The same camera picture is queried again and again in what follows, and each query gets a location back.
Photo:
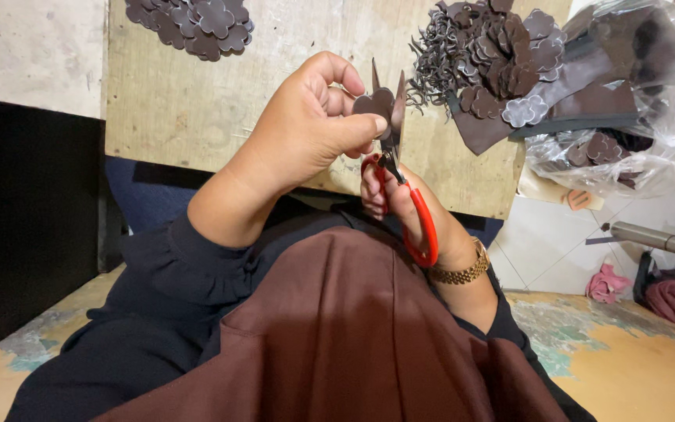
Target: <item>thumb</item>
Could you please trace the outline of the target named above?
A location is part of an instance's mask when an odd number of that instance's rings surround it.
[[[387,120],[377,114],[353,114],[329,121],[330,130],[341,151],[361,148],[387,129]]]

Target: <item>scissors blade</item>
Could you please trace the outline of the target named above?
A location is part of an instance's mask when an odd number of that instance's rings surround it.
[[[377,62],[374,61],[374,58],[371,58],[371,92],[374,93],[382,88],[380,85],[380,77],[377,75]]]
[[[395,105],[392,108],[392,116],[390,118],[390,126],[392,129],[392,143],[395,158],[400,161],[400,141],[403,137],[403,122],[405,121],[405,71],[400,71],[400,83],[398,84],[398,91],[395,96]]]

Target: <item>gold wristwatch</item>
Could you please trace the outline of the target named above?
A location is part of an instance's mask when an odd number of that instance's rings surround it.
[[[486,252],[486,248],[478,237],[473,238],[473,244],[475,245],[475,253],[478,254],[478,259],[475,260],[472,267],[459,273],[450,273],[432,267],[429,273],[434,275],[434,281],[446,284],[467,284],[485,273],[491,264],[491,259],[489,259],[488,252]]]

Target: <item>black panel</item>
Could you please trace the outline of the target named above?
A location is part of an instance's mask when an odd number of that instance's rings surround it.
[[[98,274],[100,120],[0,103],[0,340]]]

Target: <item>metal tube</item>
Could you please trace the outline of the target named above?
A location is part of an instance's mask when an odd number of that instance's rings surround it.
[[[663,231],[653,230],[629,223],[616,222],[611,225],[611,235],[618,240],[631,240],[632,242],[662,249],[675,254],[675,235]]]

